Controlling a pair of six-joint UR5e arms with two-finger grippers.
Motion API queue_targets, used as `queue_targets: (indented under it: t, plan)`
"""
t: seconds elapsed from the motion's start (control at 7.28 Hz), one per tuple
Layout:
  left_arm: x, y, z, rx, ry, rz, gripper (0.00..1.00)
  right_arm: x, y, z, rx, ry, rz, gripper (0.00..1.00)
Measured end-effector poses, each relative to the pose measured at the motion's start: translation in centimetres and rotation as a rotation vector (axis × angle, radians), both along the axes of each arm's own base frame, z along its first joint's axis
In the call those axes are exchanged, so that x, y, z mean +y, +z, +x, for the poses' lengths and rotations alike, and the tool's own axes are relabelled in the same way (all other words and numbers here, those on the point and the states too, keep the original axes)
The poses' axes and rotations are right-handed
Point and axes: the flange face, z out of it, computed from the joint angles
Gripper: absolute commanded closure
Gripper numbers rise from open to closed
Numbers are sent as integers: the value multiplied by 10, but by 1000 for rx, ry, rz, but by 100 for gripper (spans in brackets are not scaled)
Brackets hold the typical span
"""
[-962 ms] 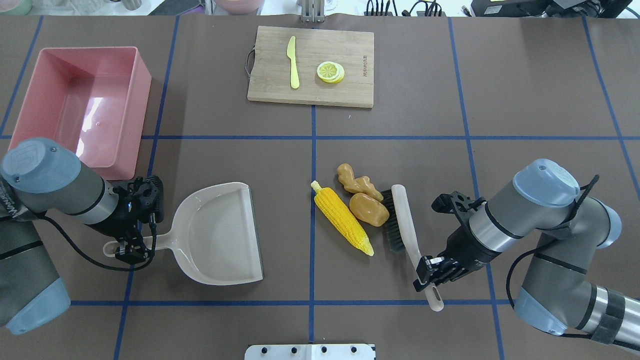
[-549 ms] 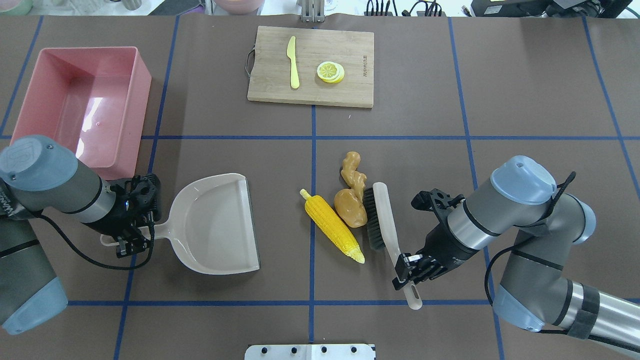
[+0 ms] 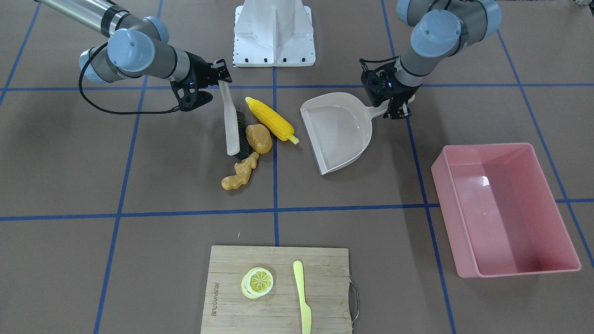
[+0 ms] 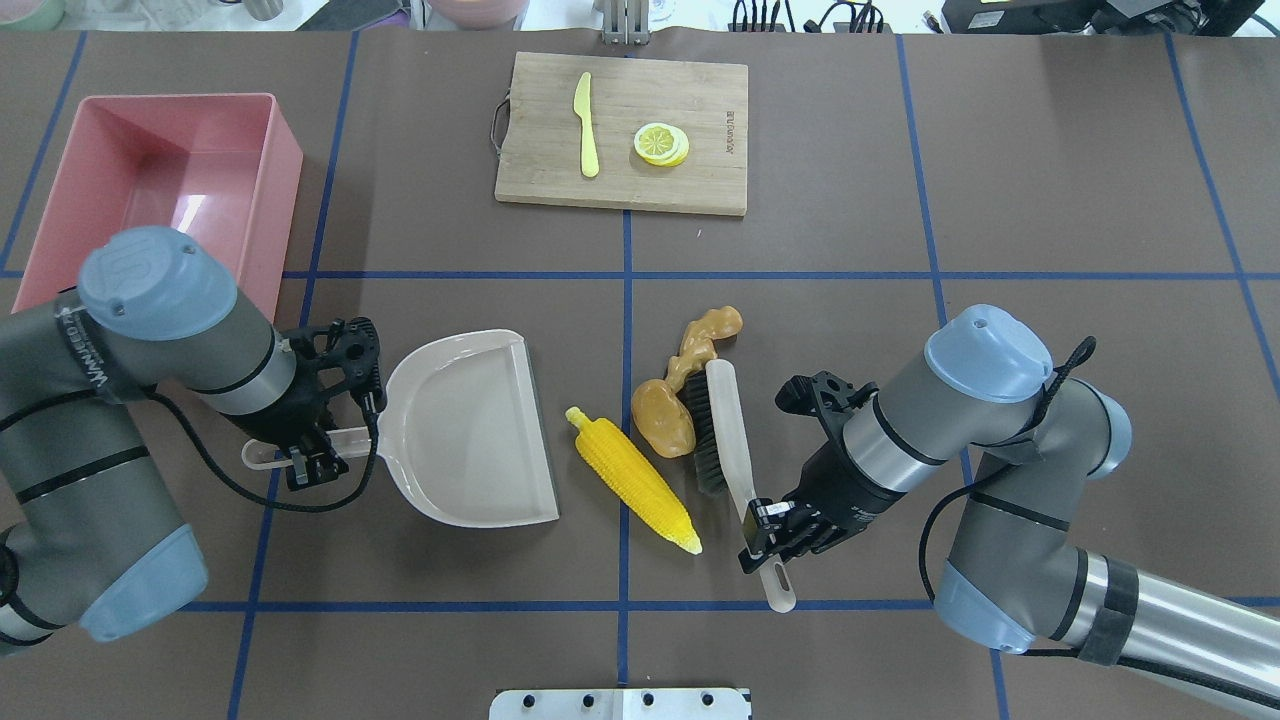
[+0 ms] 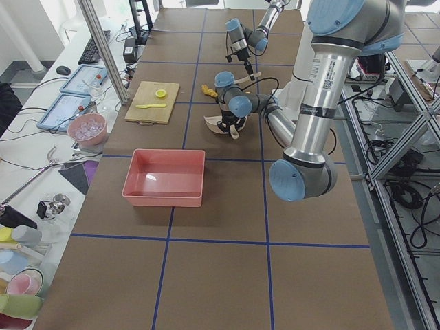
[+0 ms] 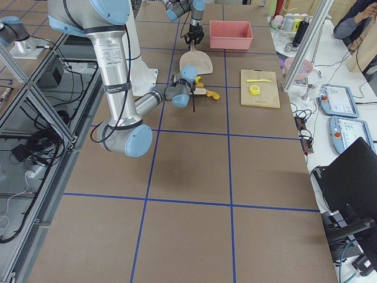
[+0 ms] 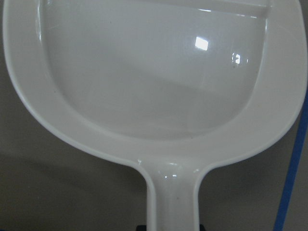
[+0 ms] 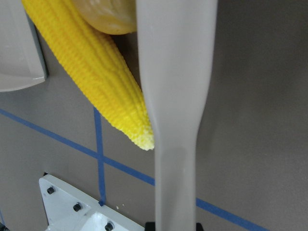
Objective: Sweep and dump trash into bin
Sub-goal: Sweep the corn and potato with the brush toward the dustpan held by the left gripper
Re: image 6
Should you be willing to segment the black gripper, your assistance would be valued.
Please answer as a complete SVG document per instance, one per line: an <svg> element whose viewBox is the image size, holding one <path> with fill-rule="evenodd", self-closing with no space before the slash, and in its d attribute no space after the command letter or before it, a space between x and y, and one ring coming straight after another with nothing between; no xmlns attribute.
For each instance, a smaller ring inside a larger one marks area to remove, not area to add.
<svg viewBox="0 0 377 283"><path fill-rule="evenodd" d="M187 48L190 49L191 42L197 41L198 44L201 44L204 38L203 27L200 24L190 25L188 32L184 35L184 39L187 44Z"/></svg>

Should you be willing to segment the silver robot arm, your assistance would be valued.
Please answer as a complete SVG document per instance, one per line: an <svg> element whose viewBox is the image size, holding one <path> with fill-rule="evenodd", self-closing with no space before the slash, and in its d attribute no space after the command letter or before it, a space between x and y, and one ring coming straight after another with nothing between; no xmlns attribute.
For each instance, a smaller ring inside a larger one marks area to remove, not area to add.
<svg viewBox="0 0 377 283"><path fill-rule="evenodd" d="M166 14L171 22L190 12L191 20L189 30L186 34L180 36L185 39L189 47L201 43L204 38L201 21L206 7L205 0L161 1L161 3L165 6Z"/></svg>
<svg viewBox="0 0 377 283"><path fill-rule="evenodd" d="M89 38L101 72L111 117L94 128L94 142L110 152L140 157L153 141L151 128L143 115L163 101L186 107L194 93L197 70L184 67L167 87L153 86L135 100L131 81L135 79L135 61L124 37L130 36L126 23L133 17L130 1L48 1L52 29Z"/></svg>

